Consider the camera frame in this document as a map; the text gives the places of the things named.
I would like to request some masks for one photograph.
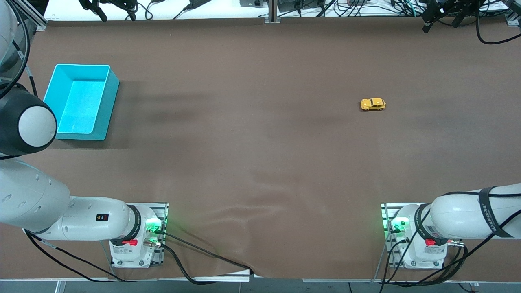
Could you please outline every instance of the blue tray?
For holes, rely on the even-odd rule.
[[[118,88],[109,65],[56,65],[43,99],[56,115],[56,138],[104,140]]]

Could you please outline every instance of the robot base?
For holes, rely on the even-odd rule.
[[[401,230],[400,233],[390,234],[392,244],[397,241],[412,239],[413,234],[416,232],[414,216],[418,208],[419,205],[417,204],[408,204],[396,213],[393,220],[388,222],[389,231],[394,231],[396,229]],[[447,251],[447,244],[441,246],[427,246],[425,240],[417,234],[414,236],[407,251],[405,251],[407,245],[408,243],[398,244],[398,249],[395,248],[392,252],[393,257],[391,259],[394,259],[394,261],[392,261],[393,266],[398,264],[398,261],[402,256],[403,261],[400,266],[405,268],[437,270],[443,265],[443,260]]]
[[[167,203],[129,203],[134,205],[141,214],[141,226],[134,238],[137,245],[127,243],[115,246],[110,242],[110,254],[113,267],[147,268],[163,263],[164,250],[150,246],[151,243],[164,243],[164,236],[149,232],[151,229],[164,229],[168,213]]]

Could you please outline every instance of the gray floor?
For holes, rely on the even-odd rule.
[[[38,292],[52,293],[56,282],[0,282],[0,293]],[[380,285],[367,283],[351,283],[353,293],[377,293]],[[479,284],[481,293],[514,293],[521,292],[521,284]],[[65,293],[151,293],[151,292],[212,292],[212,293],[319,293],[349,292],[346,283],[303,283],[301,279],[268,279],[252,278],[249,283],[218,283],[207,286],[195,286],[181,281],[137,282],[132,284],[109,283],[97,284],[87,281],[67,282]],[[388,286],[384,293],[465,293],[457,284],[440,284],[430,287],[400,288]]]

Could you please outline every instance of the red button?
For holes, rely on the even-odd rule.
[[[132,239],[132,240],[128,240],[128,241],[122,241],[121,243],[123,243],[123,244],[130,244],[130,246],[136,246],[136,245],[138,245],[138,240],[137,239]]]
[[[427,245],[427,246],[436,245],[436,241],[434,241],[434,239],[425,239],[425,245]]]

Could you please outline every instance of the white circular joint cap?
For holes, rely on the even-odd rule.
[[[20,116],[18,132],[26,144],[42,147],[52,141],[56,134],[56,119],[47,108],[29,107]]]

